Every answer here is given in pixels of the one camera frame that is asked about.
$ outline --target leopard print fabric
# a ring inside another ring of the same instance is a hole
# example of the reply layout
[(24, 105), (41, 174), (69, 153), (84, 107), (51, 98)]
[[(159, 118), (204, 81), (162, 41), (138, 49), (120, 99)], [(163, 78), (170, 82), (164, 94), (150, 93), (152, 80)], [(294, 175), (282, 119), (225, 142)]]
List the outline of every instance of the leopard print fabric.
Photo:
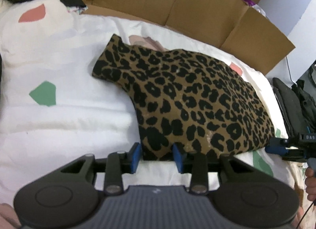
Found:
[(216, 160), (264, 147), (274, 134), (251, 84), (205, 54), (154, 51), (113, 35), (93, 76), (119, 85), (132, 99), (147, 160), (171, 159), (175, 142)]

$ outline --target purple object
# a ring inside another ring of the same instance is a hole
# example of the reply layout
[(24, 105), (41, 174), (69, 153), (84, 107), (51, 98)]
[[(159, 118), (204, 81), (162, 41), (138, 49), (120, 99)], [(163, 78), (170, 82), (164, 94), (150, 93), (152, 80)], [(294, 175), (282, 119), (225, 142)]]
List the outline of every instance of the purple object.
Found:
[(250, 7), (256, 5), (256, 3), (252, 0), (243, 0), (245, 3), (247, 3)]

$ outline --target red shape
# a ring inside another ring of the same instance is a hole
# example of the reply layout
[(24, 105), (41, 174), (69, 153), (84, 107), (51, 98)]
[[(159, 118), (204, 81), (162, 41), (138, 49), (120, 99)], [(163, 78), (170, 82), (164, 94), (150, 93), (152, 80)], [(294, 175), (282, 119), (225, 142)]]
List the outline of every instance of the red shape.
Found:
[(242, 69), (238, 67), (235, 63), (231, 63), (229, 66), (232, 70), (234, 70), (238, 75), (242, 76)]
[(30, 9), (27, 12), (24, 12), (19, 19), (19, 23), (38, 21), (38, 20), (43, 19), (45, 15), (46, 15), (45, 5), (42, 4), (39, 7)]

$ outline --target gray ribbed panel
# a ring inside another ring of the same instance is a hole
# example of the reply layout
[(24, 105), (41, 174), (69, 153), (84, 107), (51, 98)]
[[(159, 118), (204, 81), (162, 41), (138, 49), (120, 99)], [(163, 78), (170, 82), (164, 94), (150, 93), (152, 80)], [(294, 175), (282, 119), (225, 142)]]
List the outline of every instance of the gray ribbed panel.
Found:
[(107, 198), (93, 218), (71, 229), (169, 228), (245, 229), (223, 218), (206, 197), (188, 194), (183, 186), (130, 186), (127, 193)]

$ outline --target bed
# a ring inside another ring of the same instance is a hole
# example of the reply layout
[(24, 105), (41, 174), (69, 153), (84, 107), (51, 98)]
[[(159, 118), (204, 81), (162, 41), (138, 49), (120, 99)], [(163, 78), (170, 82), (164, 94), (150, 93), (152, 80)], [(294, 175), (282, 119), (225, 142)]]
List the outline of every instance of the bed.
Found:
[[(260, 72), (215, 47), (161, 26), (117, 17), (69, 13), (59, 0), (34, 0), (6, 6), (0, 13), (2, 80), (0, 101), (0, 203), (12, 205), (15, 193), (31, 181), (87, 153), (96, 158), (128, 151), (139, 142), (135, 109), (114, 84), (91, 76), (111, 36), (129, 44), (130, 36), (150, 37), (166, 49), (183, 48), (234, 63), (254, 87), (277, 137), (286, 138), (278, 103)], [(303, 167), (287, 163), (264, 149), (237, 155), (242, 161), (304, 189)], [(104, 174), (96, 188), (102, 189)], [(133, 184), (186, 185), (174, 162), (141, 161)], [(210, 189), (219, 186), (209, 174)], [(309, 205), (302, 198), (305, 208)], [(309, 225), (315, 215), (309, 214)]]

